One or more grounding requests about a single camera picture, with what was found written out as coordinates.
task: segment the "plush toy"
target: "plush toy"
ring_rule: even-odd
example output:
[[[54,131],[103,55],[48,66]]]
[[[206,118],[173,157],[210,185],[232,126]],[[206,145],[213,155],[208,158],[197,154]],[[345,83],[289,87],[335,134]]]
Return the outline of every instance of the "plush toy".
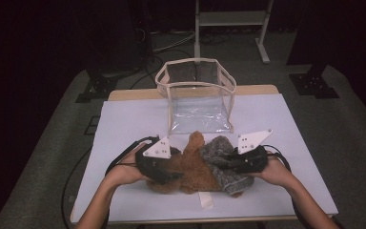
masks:
[[[213,160],[219,157],[223,160],[233,150],[226,137],[217,137],[205,145],[204,136],[194,132],[190,135],[183,153],[171,148],[172,157],[159,164],[164,170],[181,173],[183,176],[163,185],[149,180],[147,185],[155,192],[164,194],[176,190],[186,194],[226,191],[237,198],[252,185],[253,178],[237,175],[233,171],[223,171],[213,165]]]

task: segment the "floor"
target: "floor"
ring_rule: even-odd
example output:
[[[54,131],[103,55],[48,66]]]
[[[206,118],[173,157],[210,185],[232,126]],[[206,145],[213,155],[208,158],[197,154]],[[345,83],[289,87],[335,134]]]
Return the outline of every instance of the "floor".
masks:
[[[295,32],[268,32],[269,65],[262,63],[254,38],[257,33],[218,35],[224,41],[202,45],[203,57],[217,59],[238,85],[274,84],[283,94],[306,145],[325,180],[339,214],[348,229],[366,228],[366,108],[351,89],[347,78],[328,66],[323,77],[339,98],[316,99],[299,95],[289,77],[305,73],[310,66],[287,66]],[[153,45],[165,47],[181,35],[156,34]],[[193,44],[158,53],[147,66],[156,73],[163,62],[193,56]],[[127,90],[147,72],[118,81],[117,90]],[[72,228],[68,218],[82,179],[105,98],[76,103],[89,83],[85,71],[76,75],[42,134],[30,161],[0,214],[1,228]],[[146,76],[134,89],[153,88]],[[135,228],[116,225],[109,228]],[[266,223],[266,228],[303,228],[297,220]],[[147,225],[146,228],[196,228],[196,224]],[[254,222],[204,224],[202,228],[257,228]]]

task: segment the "human arm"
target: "human arm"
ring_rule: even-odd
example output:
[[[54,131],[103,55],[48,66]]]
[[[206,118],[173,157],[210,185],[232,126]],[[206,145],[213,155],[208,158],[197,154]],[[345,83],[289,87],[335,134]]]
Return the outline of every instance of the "human arm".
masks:
[[[135,163],[135,153],[144,145],[140,144],[128,153],[120,163]],[[120,185],[134,183],[140,179],[147,178],[134,166],[118,165],[111,169],[99,184],[96,193],[82,218],[76,224],[75,229],[100,228],[108,214],[115,190]]]
[[[304,185],[274,156],[261,173],[249,174],[283,187],[293,199],[298,211],[313,228],[338,228],[337,225],[319,207]]]

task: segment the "black cable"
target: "black cable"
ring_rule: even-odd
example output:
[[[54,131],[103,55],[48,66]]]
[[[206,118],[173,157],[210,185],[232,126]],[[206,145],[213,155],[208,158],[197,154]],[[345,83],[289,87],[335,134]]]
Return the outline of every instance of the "black cable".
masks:
[[[153,49],[153,52],[162,52],[162,51],[165,51],[165,50],[168,50],[168,49],[177,47],[177,46],[181,46],[183,44],[188,43],[189,41],[193,41],[194,38],[195,38],[195,33],[192,32],[191,35],[187,36],[186,38],[184,38],[182,40],[179,40],[177,42],[174,42],[173,44],[171,44],[171,45],[169,45],[167,47],[159,48],[159,49]]]
[[[277,151],[277,153],[268,154],[268,156],[276,156],[278,159],[281,160],[281,162],[284,164],[284,166],[286,167],[286,169],[291,172],[290,163],[288,163],[287,159],[284,157],[284,155],[281,154],[281,152],[276,147],[271,146],[271,145],[263,145],[263,147],[271,147],[271,148],[275,149]],[[301,222],[301,224],[306,229],[312,229],[313,227],[311,226],[311,224],[309,224],[309,222],[299,212],[299,210],[296,207],[296,204],[295,204],[293,198],[291,198],[291,203],[293,204],[294,212],[295,212],[295,215],[298,218],[299,222]]]
[[[128,73],[116,74],[114,76],[104,76],[104,78],[108,79],[110,82],[113,82],[113,81],[119,80],[120,78],[125,78],[125,77],[128,77],[128,76],[135,75],[135,74],[141,72],[141,70],[142,70],[142,67],[139,67],[139,68],[134,69],[134,70],[132,70],[131,72],[128,72]]]
[[[70,175],[68,176],[67,178],[67,181],[65,182],[64,184],[64,188],[62,189],[62,195],[61,195],[61,215],[62,215],[62,220],[64,222],[64,225],[67,229],[70,229],[69,225],[68,225],[68,221],[67,221],[67,218],[65,217],[65,210],[64,210],[64,198],[65,198],[65,191],[67,190],[67,186],[68,186],[68,183],[70,182],[70,179],[73,175],[73,173],[75,172],[76,168],[78,167],[78,165],[81,163],[82,159],[85,158],[85,156],[90,153],[92,151],[92,146],[89,148],[88,151],[86,151],[85,154],[83,154],[78,162],[76,162],[76,164],[73,166],[72,170],[71,170],[71,173]]]
[[[119,163],[119,162],[124,158],[124,156],[126,156],[127,154],[129,154],[131,150],[135,149],[135,147],[137,147],[141,142],[144,142],[146,140],[150,140],[152,143],[154,143],[155,141],[158,141],[159,140],[159,137],[147,136],[147,137],[144,137],[142,139],[139,139],[139,140],[133,142],[127,149],[125,149],[118,157],[116,157],[110,163],[110,165],[108,166],[108,168],[106,170],[105,176],[112,170],[112,168],[114,168],[117,165],[129,165],[129,166],[131,166],[132,163]],[[109,209],[109,211],[108,211],[105,219],[103,220],[101,229],[106,229],[106,227],[107,227],[107,225],[109,223],[109,216],[110,216],[110,209]]]
[[[231,36],[230,35],[228,35],[227,34],[227,37],[228,38],[226,38],[226,39],[224,39],[221,35],[209,35],[209,34],[207,34],[206,36],[204,36],[204,38],[206,38],[206,37],[209,37],[209,39],[210,39],[210,42],[205,42],[204,40],[203,40],[203,36],[201,36],[201,41],[200,41],[200,43],[202,44],[202,45],[205,45],[205,46],[217,46],[217,45],[220,45],[220,44],[222,44],[222,43],[225,43],[225,42],[228,42],[228,41],[230,41],[231,40]]]
[[[144,67],[144,69],[145,69],[145,73],[147,73],[147,75],[151,77],[152,83],[153,83],[153,85],[154,85],[154,86],[155,86],[155,88],[156,88],[156,82],[155,82],[155,78],[153,78],[153,73],[150,73],[150,72],[148,71],[147,66],[145,66],[145,67]]]
[[[164,52],[182,52],[182,53],[186,54],[187,56],[189,56],[189,58],[192,58],[192,56],[188,52],[184,52],[182,50],[164,50],[164,51],[159,51],[157,53],[164,53]]]
[[[147,74],[145,74],[144,76],[142,76],[142,77],[140,77],[140,78],[138,78],[131,86],[130,86],[130,90],[131,89],[133,89],[133,87],[137,84],[137,83],[139,83],[141,80],[143,80],[144,78],[146,78],[146,77],[148,77],[148,76],[150,76],[151,78],[152,78],[152,81],[154,82],[154,79],[153,79],[153,76],[152,76],[152,74],[153,73],[157,73],[162,67],[163,67],[163,64],[164,64],[164,62],[163,62],[163,60],[162,60],[162,58],[160,58],[160,57],[158,57],[158,56],[155,56],[154,58],[156,58],[156,59],[158,59],[158,60],[160,60],[160,62],[161,62],[161,64],[160,64],[160,66],[156,69],[156,70],[154,70],[154,71],[152,71],[152,72],[150,72],[150,73],[147,73]]]
[[[151,32],[152,36],[156,36],[156,35],[175,35],[175,36],[181,36],[181,37],[188,37],[188,35],[192,35],[193,31],[165,31],[165,32],[161,32],[161,31],[153,31]]]

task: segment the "mesh bag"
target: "mesh bag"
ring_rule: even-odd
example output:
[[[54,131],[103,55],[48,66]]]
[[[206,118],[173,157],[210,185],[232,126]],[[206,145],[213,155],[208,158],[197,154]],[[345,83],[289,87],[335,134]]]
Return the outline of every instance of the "mesh bag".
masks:
[[[230,115],[236,82],[215,59],[166,62],[155,82],[169,102],[169,135],[234,131]]]

